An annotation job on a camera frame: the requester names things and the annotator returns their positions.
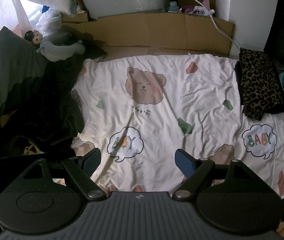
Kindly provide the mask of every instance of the power cord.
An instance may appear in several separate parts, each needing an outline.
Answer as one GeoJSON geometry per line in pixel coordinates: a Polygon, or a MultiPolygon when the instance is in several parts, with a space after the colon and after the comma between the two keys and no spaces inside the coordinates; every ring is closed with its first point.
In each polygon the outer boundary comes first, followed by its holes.
{"type": "Polygon", "coordinates": [[[203,3],[199,2],[198,0],[194,0],[194,1],[196,1],[196,2],[199,3],[201,6],[203,6],[203,8],[208,12],[208,14],[209,14],[209,16],[211,17],[211,20],[212,20],[212,22],[213,22],[215,28],[216,28],[221,34],[223,34],[225,37],[227,37],[230,41],[232,41],[232,43],[233,43],[238,49],[240,49],[240,48],[241,48],[241,45],[240,45],[237,41],[235,41],[234,39],[232,39],[229,35],[227,35],[224,31],[220,30],[220,29],[217,27],[217,25],[216,25],[216,23],[215,23],[215,20],[213,19],[213,17],[212,17],[212,15],[210,14],[209,10],[203,5],[203,3]]]}

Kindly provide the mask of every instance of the stuffed toy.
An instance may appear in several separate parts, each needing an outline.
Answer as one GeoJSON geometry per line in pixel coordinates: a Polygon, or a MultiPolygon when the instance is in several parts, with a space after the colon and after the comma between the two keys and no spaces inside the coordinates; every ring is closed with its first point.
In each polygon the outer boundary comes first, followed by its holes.
{"type": "Polygon", "coordinates": [[[43,39],[42,34],[35,30],[35,31],[27,31],[24,35],[24,39],[30,42],[34,47],[37,49],[40,47],[40,43],[43,39]]]}
{"type": "Polygon", "coordinates": [[[81,40],[70,46],[63,46],[65,43],[70,43],[70,40],[72,40],[71,33],[53,33],[42,39],[37,52],[40,52],[48,60],[53,62],[67,59],[74,53],[83,55],[85,46],[82,45],[81,40]]]}

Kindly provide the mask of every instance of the bed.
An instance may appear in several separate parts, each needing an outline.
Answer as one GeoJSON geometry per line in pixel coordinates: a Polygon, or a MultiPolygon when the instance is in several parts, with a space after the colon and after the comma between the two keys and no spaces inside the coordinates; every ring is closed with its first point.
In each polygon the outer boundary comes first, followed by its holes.
{"type": "Polygon", "coordinates": [[[243,115],[235,64],[210,54],[86,60],[72,90],[85,126],[72,148],[101,150],[92,179],[172,193],[184,178],[174,162],[182,148],[217,164],[242,160],[284,198],[284,113],[243,115]]]}

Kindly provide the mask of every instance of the leopard print cloth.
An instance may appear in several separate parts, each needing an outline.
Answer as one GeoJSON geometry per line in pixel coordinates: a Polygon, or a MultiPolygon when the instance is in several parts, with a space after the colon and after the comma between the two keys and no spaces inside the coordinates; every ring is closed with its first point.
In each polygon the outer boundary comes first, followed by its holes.
{"type": "Polygon", "coordinates": [[[283,97],[271,60],[263,51],[241,48],[243,113],[261,120],[265,112],[281,106],[283,97]]]}

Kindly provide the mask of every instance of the speech bubble print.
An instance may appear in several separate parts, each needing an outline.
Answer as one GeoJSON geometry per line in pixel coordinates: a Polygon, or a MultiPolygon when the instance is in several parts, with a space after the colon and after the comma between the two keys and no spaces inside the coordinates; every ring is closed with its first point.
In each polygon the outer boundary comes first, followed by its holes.
{"type": "Polygon", "coordinates": [[[268,124],[252,125],[242,134],[242,138],[246,151],[254,157],[264,156],[266,160],[275,151],[276,135],[268,124]]]}
{"type": "Polygon", "coordinates": [[[143,151],[144,142],[140,132],[134,127],[123,127],[120,132],[111,136],[107,146],[107,153],[111,157],[118,157],[115,162],[135,157],[143,151]]]}

